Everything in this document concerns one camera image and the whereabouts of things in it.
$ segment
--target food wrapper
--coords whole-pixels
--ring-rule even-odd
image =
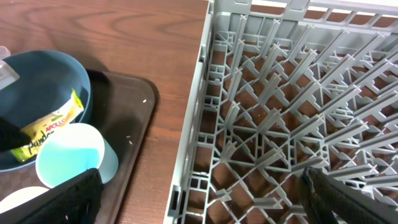
[[[76,91],[72,90],[70,100],[61,108],[21,129],[32,141],[28,145],[11,149],[12,154],[19,162],[36,156],[54,131],[71,123],[83,110],[83,104]]]

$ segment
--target dish rack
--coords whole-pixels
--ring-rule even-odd
[[[273,2],[209,2],[164,223],[308,223],[308,166],[398,208],[398,8]]]

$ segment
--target teal bowl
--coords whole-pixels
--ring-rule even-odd
[[[55,50],[36,50],[4,59],[20,76],[0,90],[0,117],[19,128],[59,109],[76,90],[84,112],[74,122],[87,123],[93,111],[90,80],[85,68],[73,57]],[[11,152],[0,152],[0,172],[19,169]]]

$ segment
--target wooden table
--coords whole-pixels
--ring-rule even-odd
[[[13,54],[59,50],[157,87],[119,223],[163,221],[206,8],[201,0],[0,0],[0,45]]]

